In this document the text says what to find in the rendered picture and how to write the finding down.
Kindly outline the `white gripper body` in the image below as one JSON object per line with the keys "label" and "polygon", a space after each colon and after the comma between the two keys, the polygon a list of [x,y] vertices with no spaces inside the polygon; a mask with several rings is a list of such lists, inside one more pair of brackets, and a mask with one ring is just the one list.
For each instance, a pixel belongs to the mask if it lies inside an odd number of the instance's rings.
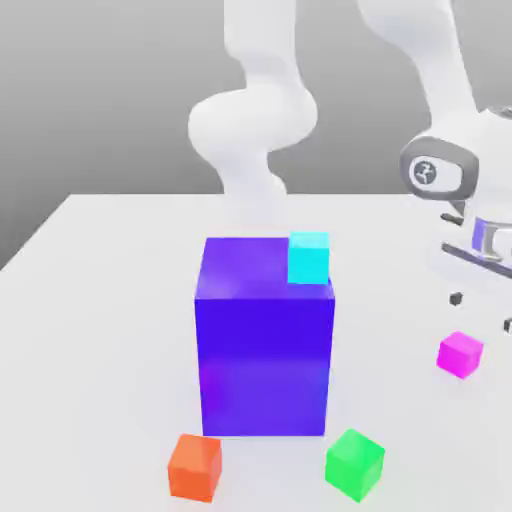
{"label": "white gripper body", "polygon": [[442,242],[433,250],[433,267],[474,301],[512,310],[512,256],[501,261]]}

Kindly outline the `small magenta cube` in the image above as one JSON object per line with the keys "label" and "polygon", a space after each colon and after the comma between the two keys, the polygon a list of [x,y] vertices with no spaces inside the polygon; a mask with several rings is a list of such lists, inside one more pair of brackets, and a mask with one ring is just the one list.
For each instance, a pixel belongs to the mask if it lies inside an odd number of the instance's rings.
{"label": "small magenta cube", "polygon": [[484,344],[457,331],[441,341],[436,364],[460,379],[470,376],[479,366]]}

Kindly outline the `small cyan cube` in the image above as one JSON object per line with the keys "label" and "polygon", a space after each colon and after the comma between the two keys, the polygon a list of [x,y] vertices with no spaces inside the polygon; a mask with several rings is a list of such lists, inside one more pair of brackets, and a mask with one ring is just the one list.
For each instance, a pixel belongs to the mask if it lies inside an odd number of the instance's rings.
{"label": "small cyan cube", "polygon": [[330,240],[327,232],[292,232],[288,244],[288,282],[327,284]]}

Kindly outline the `small green cube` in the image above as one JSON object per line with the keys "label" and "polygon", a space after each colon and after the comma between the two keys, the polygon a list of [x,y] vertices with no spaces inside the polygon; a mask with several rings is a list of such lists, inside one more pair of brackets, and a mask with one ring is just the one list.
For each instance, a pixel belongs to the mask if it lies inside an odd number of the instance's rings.
{"label": "small green cube", "polygon": [[327,450],[325,480],[361,502],[379,481],[384,456],[381,445],[350,428]]}

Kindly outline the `small orange cube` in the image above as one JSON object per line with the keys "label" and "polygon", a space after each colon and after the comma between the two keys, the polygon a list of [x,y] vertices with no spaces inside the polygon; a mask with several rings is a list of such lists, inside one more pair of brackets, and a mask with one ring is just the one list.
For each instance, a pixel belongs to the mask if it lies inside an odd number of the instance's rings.
{"label": "small orange cube", "polygon": [[172,496],[211,503],[222,473],[221,441],[181,434],[167,471]]}

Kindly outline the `large purple box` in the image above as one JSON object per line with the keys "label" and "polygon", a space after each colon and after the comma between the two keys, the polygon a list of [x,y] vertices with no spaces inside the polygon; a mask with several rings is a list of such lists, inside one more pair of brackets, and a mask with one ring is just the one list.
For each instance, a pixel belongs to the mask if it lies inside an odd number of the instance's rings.
{"label": "large purple box", "polygon": [[334,289],[289,282],[287,264],[285,238],[205,241],[194,310],[206,436],[325,432]]}

